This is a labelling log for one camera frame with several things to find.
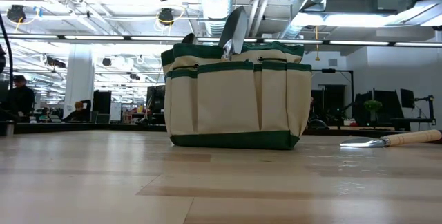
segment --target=person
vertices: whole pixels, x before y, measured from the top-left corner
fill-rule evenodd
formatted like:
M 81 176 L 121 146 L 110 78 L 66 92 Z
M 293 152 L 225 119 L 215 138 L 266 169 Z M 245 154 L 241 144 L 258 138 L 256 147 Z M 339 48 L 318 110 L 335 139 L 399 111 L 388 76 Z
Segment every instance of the person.
M 75 111 L 70 113 L 68 117 L 64 118 L 63 122 L 69 121 L 79 121 L 79 122 L 89 122 L 90 121 L 90 100 L 82 100 L 81 102 L 76 102 L 74 104 Z
M 11 115 L 17 116 L 21 122 L 29 122 L 34 105 L 34 91 L 26 86 L 23 75 L 14 76 L 15 88 L 9 90 L 6 101 L 7 109 Z

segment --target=ceiling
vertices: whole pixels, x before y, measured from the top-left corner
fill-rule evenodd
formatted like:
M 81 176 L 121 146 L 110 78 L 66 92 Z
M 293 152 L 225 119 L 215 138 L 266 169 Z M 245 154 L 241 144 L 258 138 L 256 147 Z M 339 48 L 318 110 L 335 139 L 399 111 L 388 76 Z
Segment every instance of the ceiling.
M 258 29 L 259 36 L 274 37 L 284 30 L 291 20 L 292 1 L 269 0 L 264 12 L 265 20 L 261 21 Z M 251 11 L 252 3 L 252 0 L 233 0 L 234 6 L 244 6 L 247 14 Z M 25 6 L 27 20 L 24 24 L 17 25 L 6 18 L 6 12 L 11 5 Z M 158 24 L 157 13 L 161 8 L 173 9 L 173 15 L 177 20 L 170 28 Z M 8 33 L 185 36 L 193 31 L 197 36 L 207 35 L 201 0 L 0 0 L 0 12 L 5 19 Z M 434 35 L 434 31 L 430 27 L 421 26 L 307 26 L 300 34 L 306 39 L 425 41 Z M 97 58 L 95 89 L 113 91 L 114 100 L 143 102 L 146 99 L 147 86 L 164 83 L 160 54 L 170 49 L 170 45 L 91 45 Z M 45 92 L 43 99 L 51 103 L 62 101 L 66 70 L 57 68 L 59 73 L 49 73 L 53 68 L 42 61 L 45 60 L 45 56 L 52 57 L 68 66 L 70 44 L 14 40 L 12 49 L 14 68 L 26 71 L 23 74 L 30 79 L 30 84 Z M 315 50 L 316 47 L 306 46 L 306 49 Z M 339 51 L 346 55 L 354 51 L 354 48 L 323 46 L 321 50 Z M 102 65 L 103 58 L 111 58 L 117 62 L 105 67 Z M 140 74 L 140 80 L 132 80 L 127 74 L 115 74 L 118 71 L 144 74 Z

